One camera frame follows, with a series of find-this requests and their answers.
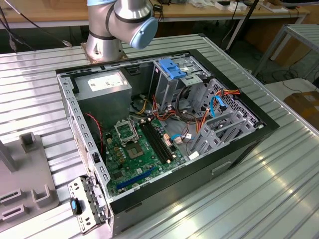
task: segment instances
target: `blue latch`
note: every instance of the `blue latch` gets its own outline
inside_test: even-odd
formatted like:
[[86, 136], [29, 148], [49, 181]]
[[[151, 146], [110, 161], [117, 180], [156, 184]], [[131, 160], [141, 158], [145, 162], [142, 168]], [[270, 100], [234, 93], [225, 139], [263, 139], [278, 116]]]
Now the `blue latch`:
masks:
[[181, 71], [176, 63], [174, 63], [171, 59], [161, 59], [159, 60], [160, 65], [163, 69], [169, 73], [169, 76], [172, 79], [178, 79], [186, 76], [186, 72]]

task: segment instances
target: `red wire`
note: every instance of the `red wire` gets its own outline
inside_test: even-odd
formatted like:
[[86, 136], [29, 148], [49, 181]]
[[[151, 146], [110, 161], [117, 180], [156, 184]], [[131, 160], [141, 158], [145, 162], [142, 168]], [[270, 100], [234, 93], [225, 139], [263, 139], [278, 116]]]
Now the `red wire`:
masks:
[[85, 113], [86, 116], [90, 117], [92, 120], [94, 120], [94, 122], [96, 123], [98, 129], [99, 129], [99, 133], [100, 133], [100, 141], [101, 141], [101, 154], [103, 152], [103, 142], [102, 142], [102, 131], [101, 131], [101, 127], [100, 127], [100, 124], [99, 122], [92, 116], [90, 115], [89, 113]]

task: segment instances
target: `cardboard box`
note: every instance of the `cardboard box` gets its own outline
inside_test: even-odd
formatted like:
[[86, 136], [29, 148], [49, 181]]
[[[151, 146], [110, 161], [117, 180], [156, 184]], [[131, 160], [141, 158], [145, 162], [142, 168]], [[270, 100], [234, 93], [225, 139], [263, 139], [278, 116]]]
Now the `cardboard box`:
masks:
[[284, 102], [319, 130], [319, 92], [294, 93]]
[[87, 0], [43, 0], [43, 3], [53, 9], [84, 9]]

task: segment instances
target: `metal bracket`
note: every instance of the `metal bracket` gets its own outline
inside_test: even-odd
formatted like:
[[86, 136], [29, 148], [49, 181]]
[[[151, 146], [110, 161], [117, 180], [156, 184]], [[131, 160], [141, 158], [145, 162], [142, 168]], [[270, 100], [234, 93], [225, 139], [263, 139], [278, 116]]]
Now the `metal bracket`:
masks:
[[72, 198], [78, 199], [82, 213], [77, 216], [83, 234], [112, 219], [100, 185], [94, 178], [78, 177], [68, 184]]

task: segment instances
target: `aluminum table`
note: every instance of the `aluminum table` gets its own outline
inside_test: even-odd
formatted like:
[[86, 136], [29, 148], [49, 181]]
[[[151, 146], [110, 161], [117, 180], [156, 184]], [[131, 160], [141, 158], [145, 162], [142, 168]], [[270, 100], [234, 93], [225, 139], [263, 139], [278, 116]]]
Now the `aluminum table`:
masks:
[[[129, 57], [198, 49], [280, 126], [247, 159], [118, 239], [319, 238], [319, 132], [205, 36], [154, 39]], [[81, 238], [67, 184], [85, 174], [54, 69], [89, 64], [80, 47], [0, 55], [0, 139], [40, 134], [60, 206], [0, 234], [3, 239]], [[107, 238], [106, 227], [83, 238]]]
[[[308, 46], [311, 50], [316, 51], [319, 53], [319, 24], [291, 24], [291, 25], [283, 25], [280, 29], [270, 46], [268, 47], [267, 51], [260, 59], [256, 69], [253, 71], [253, 75], [257, 76], [257, 74], [262, 70], [264, 65], [267, 62], [267, 59], [276, 49], [274, 55], [271, 57], [271, 60], [275, 60], [281, 50], [285, 47], [286, 43], [293, 36], [306, 46]], [[307, 71], [304, 78], [306, 78], [312, 70], [319, 65], [319, 59], [311, 66], [311, 68]]]

